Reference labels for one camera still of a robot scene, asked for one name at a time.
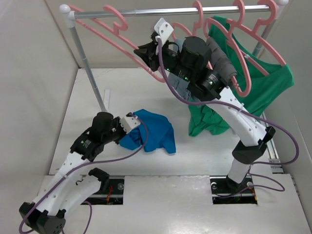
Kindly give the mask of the blue t shirt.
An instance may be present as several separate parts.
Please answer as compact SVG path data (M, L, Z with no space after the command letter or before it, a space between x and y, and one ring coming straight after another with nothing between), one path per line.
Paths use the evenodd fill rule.
M160 148L165 149L169 154L176 153L174 129L165 116L145 109L135 111L133 114L144 123L119 142L121 147L135 150L143 145L147 153Z

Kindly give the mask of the pink plastic hanger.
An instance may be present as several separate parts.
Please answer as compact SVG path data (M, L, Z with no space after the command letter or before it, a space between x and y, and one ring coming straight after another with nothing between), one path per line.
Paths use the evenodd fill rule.
M128 26L128 22L126 21L124 16L122 16L122 14L116 8L114 8L111 5L104 5L103 10L104 11L108 11L109 13L112 13L113 16L115 16L115 17L117 17L119 19L119 22L114 21L113 25L111 27L111 26L105 24L104 22L102 22L101 20L99 20L98 19L99 17L94 17L94 18L89 18L89 19L91 21L95 22L96 24L98 24L101 28L103 28L103 29L107 30L108 32L110 32L116 38L120 39L121 41L123 41L124 43L129 45L132 49L138 49L138 47L132 41L130 41L129 39L127 39L126 37L124 37L120 33L121 31L122 32L127 31L128 27L129 27ZM119 44L114 42L112 39L109 39L107 36L105 36L99 30L97 30L97 29L91 27L90 25L84 23L81 19L76 19L76 22L78 24L82 25L83 27L85 27L86 29L88 29L89 31L91 31L92 33L96 34L97 36L99 36L100 38L102 38L103 40L108 42L109 44L111 44L116 49L118 49L125 56L130 58L137 65L139 65L139 67L143 68L149 75L151 75L158 82L165 83L165 79L164 78L160 78L155 72L152 72L152 70L147 65L145 65L140 59L136 58L133 54L128 52L125 48L123 48L122 46L120 46Z

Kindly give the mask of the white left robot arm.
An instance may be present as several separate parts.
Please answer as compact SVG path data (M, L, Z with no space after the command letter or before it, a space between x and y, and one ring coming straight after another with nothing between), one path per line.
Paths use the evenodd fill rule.
M63 232L68 214L94 193L104 193L109 186L109 174L93 168L82 179L80 176L91 165L106 144L118 144L140 122L132 115L114 117L108 112L99 112L70 147L70 151L45 190L32 202L24 202L19 213L22 222L19 232L27 225L30 232L59 234Z

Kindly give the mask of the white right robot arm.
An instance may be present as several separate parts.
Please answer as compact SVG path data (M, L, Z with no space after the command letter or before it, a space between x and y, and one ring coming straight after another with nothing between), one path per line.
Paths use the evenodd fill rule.
M267 142L275 134L274 127L264 127L240 103L231 90L231 76L236 70L223 50L212 37L203 40L196 36L186 37L176 51L170 49L171 41L162 42L156 33L152 41L139 46L134 53L154 72L161 70L163 78L173 95L183 99L169 83L166 72L170 72L187 83L187 89L196 99L194 105L206 105L232 128L240 141L232 151L234 157L225 180L226 188L237 192L243 186L251 165L267 149Z

